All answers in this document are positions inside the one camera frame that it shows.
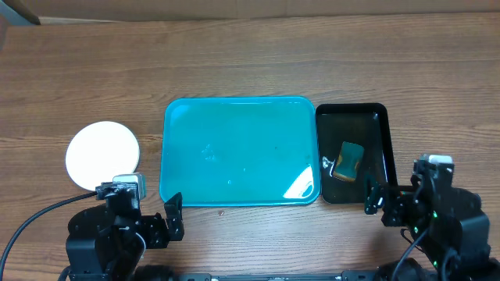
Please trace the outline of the green yellow sponge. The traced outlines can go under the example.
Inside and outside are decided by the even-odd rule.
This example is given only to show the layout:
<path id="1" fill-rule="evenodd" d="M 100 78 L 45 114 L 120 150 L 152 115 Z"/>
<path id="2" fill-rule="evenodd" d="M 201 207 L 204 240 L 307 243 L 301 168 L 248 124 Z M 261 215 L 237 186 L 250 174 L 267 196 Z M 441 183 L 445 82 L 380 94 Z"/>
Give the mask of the green yellow sponge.
<path id="1" fill-rule="evenodd" d="M 354 182 L 363 159 L 363 154 L 363 146 L 344 141 L 332 175 L 346 182 Z"/>

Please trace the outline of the white plate with sauce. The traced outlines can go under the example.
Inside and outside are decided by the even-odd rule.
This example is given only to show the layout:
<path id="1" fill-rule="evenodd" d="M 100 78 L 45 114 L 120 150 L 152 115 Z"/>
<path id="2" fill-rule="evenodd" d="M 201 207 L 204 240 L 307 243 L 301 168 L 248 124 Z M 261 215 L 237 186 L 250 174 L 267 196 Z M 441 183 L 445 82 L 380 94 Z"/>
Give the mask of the white plate with sauce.
<path id="1" fill-rule="evenodd" d="M 81 129 L 66 149 L 66 171 L 85 190 L 94 191 L 114 176 L 134 173 L 140 159 L 138 139 L 126 126 L 101 121 Z"/>

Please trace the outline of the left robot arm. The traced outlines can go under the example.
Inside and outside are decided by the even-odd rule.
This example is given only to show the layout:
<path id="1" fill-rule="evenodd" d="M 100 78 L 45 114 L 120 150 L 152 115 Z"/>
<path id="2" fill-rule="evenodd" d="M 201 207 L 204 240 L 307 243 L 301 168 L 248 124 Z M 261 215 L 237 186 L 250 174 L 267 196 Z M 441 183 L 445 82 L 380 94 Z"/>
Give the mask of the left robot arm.
<path id="1" fill-rule="evenodd" d="M 131 193 L 99 195 L 105 203 L 77 213 L 68 223 L 66 253 L 71 280 L 178 280 L 166 265 L 138 263 L 147 250 L 184 237 L 182 194 L 164 204 L 166 217 L 142 215 Z"/>

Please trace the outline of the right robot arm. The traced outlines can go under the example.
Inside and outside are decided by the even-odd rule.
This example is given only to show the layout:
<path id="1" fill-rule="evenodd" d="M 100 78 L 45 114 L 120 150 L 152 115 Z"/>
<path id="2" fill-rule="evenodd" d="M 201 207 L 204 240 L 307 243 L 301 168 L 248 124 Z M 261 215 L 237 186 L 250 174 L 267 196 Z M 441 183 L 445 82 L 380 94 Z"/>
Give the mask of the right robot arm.
<path id="1" fill-rule="evenodd" d="M 419 172 L 408 186 L 365 182 L 365 212 L 383 211 L 382 223 L 409 232 L 412 242 L 379 280 L 497 280 L 490 256 L 490 222 L 477 194 L 452 186 L 452 173 Z"/>

